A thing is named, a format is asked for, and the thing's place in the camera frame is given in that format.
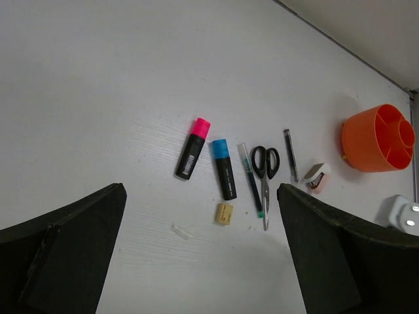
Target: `pink highlighter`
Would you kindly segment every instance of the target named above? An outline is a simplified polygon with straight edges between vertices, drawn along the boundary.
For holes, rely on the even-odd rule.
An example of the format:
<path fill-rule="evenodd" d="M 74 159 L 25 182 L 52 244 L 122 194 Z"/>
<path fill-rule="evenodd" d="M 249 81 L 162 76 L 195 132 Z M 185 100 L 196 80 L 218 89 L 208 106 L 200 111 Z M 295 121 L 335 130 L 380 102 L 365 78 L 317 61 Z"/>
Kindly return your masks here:
<path fill-rule="evenodd" d="M 201 118 L 196 119 L 176 168 L 175 174 L 179 178 L 185 180 L 191 178 L 210 126 L 211 124 L 208 121 Z"/>

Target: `highlighter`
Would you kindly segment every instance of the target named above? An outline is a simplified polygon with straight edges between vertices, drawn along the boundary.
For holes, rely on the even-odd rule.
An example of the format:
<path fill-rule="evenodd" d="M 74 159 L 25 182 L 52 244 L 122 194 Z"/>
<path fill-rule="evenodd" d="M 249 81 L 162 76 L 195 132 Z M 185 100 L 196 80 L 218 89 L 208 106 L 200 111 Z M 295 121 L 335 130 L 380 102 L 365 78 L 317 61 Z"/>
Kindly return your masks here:
<path fill-rule="evenodd" d="M 224 200 L 233 200 L 234 198 L 237 198 L 237 193 L 236 185 L 234 184 L 230 154 L 228 153 L 227 141 L 225 139 L 218 139 L 213 141 L 212 145 Z"/>
<path fill-rule="evenodd" d="M 179 178 L 185 180 L 191 178 L 210 126 L 208 121 L 201 118 L 196 119 L 177 165 L 175 174 Z"/>

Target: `blue cap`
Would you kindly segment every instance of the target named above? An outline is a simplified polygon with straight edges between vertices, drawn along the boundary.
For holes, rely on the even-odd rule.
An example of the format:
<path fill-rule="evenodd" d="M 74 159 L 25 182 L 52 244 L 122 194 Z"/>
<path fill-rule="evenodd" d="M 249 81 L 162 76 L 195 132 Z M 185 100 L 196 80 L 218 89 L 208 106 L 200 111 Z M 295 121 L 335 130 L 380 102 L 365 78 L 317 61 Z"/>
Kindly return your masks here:
<path fill-rule="evenodd" d="M 214 150 L 215 159 L 230 157 L 230 154 L 228 153 L 227 141 L 225 139 L 218 139 L 213 141 L 212 147 Z"/>

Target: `scissors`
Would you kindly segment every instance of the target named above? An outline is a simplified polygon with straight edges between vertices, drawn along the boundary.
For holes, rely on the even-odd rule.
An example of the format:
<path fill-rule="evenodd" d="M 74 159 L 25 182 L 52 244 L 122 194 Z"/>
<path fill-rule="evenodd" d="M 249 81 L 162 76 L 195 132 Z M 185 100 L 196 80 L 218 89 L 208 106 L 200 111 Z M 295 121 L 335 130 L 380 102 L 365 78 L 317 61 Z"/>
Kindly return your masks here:
<path fill-rule="evenodd" d="M 261 158 L 259 165 L 256 163 L 256 153 L 260 152 Z M 271 162 L 271 154 L 275 157 L 275 162 Z M 268 230 L 269 226 L 269 185 L 268 179 L 272 179 L 280 168 L 280 153 L 274 148 L 264 148 L 263 146 L 258 146 L 253 149 L 251 152 L 251 164 L 256 172 L 256 175 L 262 181 L 262 208 L 263 208 L 263 228 L 265 231 Z"/>

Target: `green pen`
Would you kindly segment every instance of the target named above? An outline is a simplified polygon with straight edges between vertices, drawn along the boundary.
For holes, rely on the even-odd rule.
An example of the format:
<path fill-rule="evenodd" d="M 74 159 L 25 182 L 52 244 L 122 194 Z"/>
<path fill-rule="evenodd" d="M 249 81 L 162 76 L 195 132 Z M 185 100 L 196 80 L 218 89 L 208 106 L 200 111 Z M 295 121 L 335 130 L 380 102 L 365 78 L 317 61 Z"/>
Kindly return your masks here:
<path fill-rule="evenodd" d="M 257 191 L 257 185 L 255 181 L 255 176 L 253 175 L 253 169 L 250 164 L 249 154 L 247 153 L 246 146 L 244 143 L 237 145 L 238 152 L 240 157 L 242 158 L 243 165 L 246 169 L 247 177 L 249 178 L 250 188 L 253 192 L 253 197 L 255 198 L 255 205 L 257 209 L 257 214 L 259 218 L 264 217 L 261 198 L 259 197 L 259 192 Z"/>

